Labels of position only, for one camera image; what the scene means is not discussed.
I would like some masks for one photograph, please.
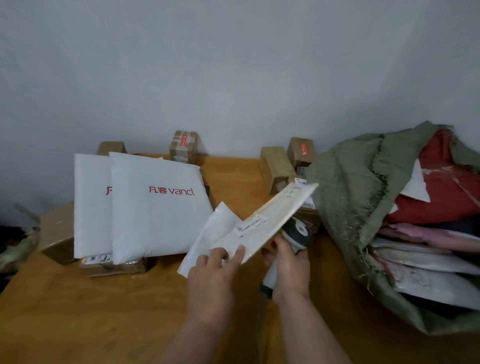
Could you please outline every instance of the white envelope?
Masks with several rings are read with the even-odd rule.
[[[111,160],[75,154],[75,258],[112,252]]]
[[[210,249],[225,248],[228,255],[233,256],[238,246],[242,244],[245,246],[242,263],[245,263],[282,228],[317,187],[318,183],[305,186],[290,183]]]
[[[190,268],[197,263],[197,258],[201,255],[209,255],[212,244],[226,236],[240,223],[240,218],[227,205],[220,202],[213,214],[208,218],[195,244],[193,244],[187,256],[183,259],[177,273],[187,277]]]
[[[110,153],[113,263],[186,253],[212,214],[200,167]]]

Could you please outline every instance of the white wall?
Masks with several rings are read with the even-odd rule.
[[[430,119],[479,148],[478,0],[82,0],[0,5],[0,221],[73,196],[73,153],[319,151]]]

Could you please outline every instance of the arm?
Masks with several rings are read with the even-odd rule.
[[[279,261],[273,300],[280,311],[287,362],[351,364],[310,301],[310,263],[307,251],[294,255],[290,244],[281,235],[275,237],[275,242]],[[264,250],[263,253],[267,262],[272,262],[275,258],[270,252]]]
[[[225,334],[233,308],[232,280],[239,269],[245,248],[241,245],[230,261],[223,248],[209,257],[201,255],[188,274],[187,321],[163,354],[152,363],[205,364],[212,361]]]

